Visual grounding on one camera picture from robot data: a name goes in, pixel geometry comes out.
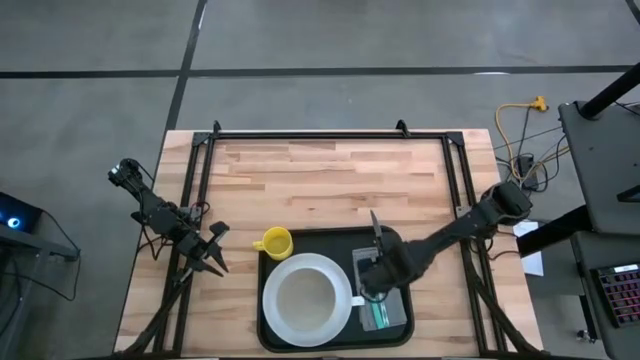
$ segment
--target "yellow cable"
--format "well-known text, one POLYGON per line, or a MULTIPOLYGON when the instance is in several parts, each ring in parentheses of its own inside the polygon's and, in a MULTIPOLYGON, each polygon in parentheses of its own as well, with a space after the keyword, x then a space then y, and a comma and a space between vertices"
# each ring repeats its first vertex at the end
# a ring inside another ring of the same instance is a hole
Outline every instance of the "yellow cable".
POLYGON ((549 161, 555 160, 557 157, 560 157, 560 156, 562 156, 562 155, 564 155, 564 154, 566 154, 566 153, 568 153, 568 152, 569 152, 569 147, 568 147, 568 146, 564 146, 564 147, 561 147, 561 148, 559 149, 557 156, 556 156, 556 154, 555 154, 555 153, 553 153, 553 154, 551 154, 551 155, 549 155, 549 156, 545 157, 544 159, 542 159, 542 160, 538 161, 538 162, 536 163, 536 165, 533 167, 533 169, 529 170, 529 172, 528 172, 528 174, 529 174, 529 175, 527 175, 527 177, 525 177, 525 178, 522 180, 522 182, 524 182, 524 180, 526 180, 529 176, 531 176, 531 174, 533 174, 533 173, 535 173, 536 171, 538 171, 538 168, 539 168, 540 166, 542 166, 542 164, 546 164, 546 163, 548 163, 549 161))
POLYGON ((522 178, 520 177, 520 175, 518 174, 518 172, 515 170, 515 163, 514 163, 514 159, 513 159, 513 150, 511 150, 511 145, 509 144, 509 139, 507 139, 507 135, 504 134, 504 131, 502 130, 502 125, 500 124, 500 110, 504 109, 504 108, 508 108, 508 107, 524 107, 524 108, 529 108, 529 107, 533 107, 533 104, 502 104, 500 106, 498 106, 498 108, 496 109, 496 127, 498 128, 498 132, 500 133, 500 136, 502 136, 502 140, 504 140, 504 143, 507 144, 507 152, 509 152, 509 164, 511 165, 511 174, 518 180, 522 180, 522 178))

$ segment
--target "black tray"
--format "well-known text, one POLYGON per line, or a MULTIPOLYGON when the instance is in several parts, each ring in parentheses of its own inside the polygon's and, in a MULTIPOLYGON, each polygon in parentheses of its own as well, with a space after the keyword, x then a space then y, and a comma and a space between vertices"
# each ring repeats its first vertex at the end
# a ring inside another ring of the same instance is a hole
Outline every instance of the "black tray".
MULTIPOLYGON (((384 236, 396 237, 400 235, 387 226, 382 226, 384 236)), ((351 291, 357 294, 354 288, 355 274, 353 269, 352 250, 374 246, 375 233, 372 226, 333 228, 333 229, 307 229, 291 230, 293 237, 293 255, 302 253, 316 253, 324 255, 335 261, 349 278, 351 291)), ((407 315, 407 323, 403 326, 394 326, 387 329, 364 331, 360 324, 359 312, 351 311, 349 320, 344 329, 333 340, 316 347, 298 347, 286 343, 276 335, 267 323, 262 312, 262 291, 269 274, 280 262, 272 260, 263 251, 258 260, 258 339, 262 346, 274 353, 310 352, 324 350, 366 349, 400 346, 407 342, 413 335, 414 318, 411 305, 411 292, 409 287, 400 288, 404 310, 407 315)))

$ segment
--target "white paper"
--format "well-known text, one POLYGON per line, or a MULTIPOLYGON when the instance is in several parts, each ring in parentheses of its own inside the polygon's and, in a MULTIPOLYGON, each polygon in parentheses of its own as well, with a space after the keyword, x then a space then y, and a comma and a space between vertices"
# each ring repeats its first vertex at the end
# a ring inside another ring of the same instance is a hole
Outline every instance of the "white paper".
MULTIPOLYGON (((513 234, 520 237, 528 232, 536 230, 538 223, 535 221, 521 221, 513 227, 513 234)), ((524 273, 529 275, 544 276, 544 269, 542 268, 542 254, 538 251, 527 257, 522 258, 522 267, 524 273)))

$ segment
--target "blue light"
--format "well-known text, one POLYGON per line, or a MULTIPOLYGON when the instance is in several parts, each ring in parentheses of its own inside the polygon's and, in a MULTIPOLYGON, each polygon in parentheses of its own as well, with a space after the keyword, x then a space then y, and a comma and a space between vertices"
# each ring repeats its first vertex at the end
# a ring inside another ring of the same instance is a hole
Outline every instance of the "blue light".
POLYGON ((9 225, 10 228, 15 229, 18 226, 20 226, 20 219, 11 218, 11 219, 9 219, 9 221, 7 221, 7 225, 9 225))

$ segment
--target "cup handle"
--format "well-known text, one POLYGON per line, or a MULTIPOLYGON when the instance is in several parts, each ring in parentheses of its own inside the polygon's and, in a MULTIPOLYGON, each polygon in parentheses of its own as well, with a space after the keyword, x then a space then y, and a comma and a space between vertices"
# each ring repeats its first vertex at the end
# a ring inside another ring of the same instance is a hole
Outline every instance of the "cup handle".
POLYGON ((253 242, 253 248, 258 250, 258 251, 263 251, 264 250, 264 243, 262 241, 254 241, 253 242))
POLYGON ((351 306, 364 306, 364 298, 362 296, 352 297, 351 306))

